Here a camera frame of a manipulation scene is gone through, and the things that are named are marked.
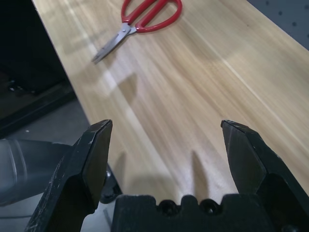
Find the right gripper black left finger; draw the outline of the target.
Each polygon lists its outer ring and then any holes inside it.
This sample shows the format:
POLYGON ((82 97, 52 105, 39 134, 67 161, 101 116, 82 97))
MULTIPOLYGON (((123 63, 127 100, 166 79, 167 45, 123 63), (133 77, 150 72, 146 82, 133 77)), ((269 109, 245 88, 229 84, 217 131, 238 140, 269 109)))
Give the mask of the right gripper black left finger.
POLYGON ((112 121, 91 125, 57 165, 25 231, 79 232, 106 176, 112 121))

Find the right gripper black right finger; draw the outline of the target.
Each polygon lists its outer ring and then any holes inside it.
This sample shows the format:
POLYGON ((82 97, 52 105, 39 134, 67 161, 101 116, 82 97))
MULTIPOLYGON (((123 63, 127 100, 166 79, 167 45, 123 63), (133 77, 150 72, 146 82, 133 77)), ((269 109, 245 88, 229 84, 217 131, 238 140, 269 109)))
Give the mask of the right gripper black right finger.
POLYGON ((278 232, 309 230, 309 197, 258 132, 221 122, 229 168, 240 194, 254 194, 278 232))

